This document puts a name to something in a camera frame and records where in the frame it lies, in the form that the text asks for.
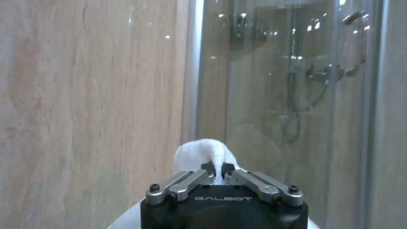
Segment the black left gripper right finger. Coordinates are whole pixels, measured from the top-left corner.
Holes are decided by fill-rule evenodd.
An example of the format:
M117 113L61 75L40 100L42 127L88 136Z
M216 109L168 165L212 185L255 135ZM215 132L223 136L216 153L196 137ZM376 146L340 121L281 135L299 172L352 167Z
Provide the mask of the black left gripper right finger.
M229 185L243 185L257 195L257 198L272 203L281 200L288 206L301 206L304 202L303 193L295 185L285 185L260 172L245 172L236 169L233 164L221 165L223 180Z

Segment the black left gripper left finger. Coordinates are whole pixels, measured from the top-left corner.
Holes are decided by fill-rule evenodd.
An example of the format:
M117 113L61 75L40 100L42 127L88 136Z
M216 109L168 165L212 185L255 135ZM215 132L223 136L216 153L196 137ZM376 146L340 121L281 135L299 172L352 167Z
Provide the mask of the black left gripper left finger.
M203 163L196 171L180 171L164 183L149 185L145 191L145 202L149 205L159 205L168 195L176 202L184 201L197 185L213 184L215 177L216 170L212 162Z

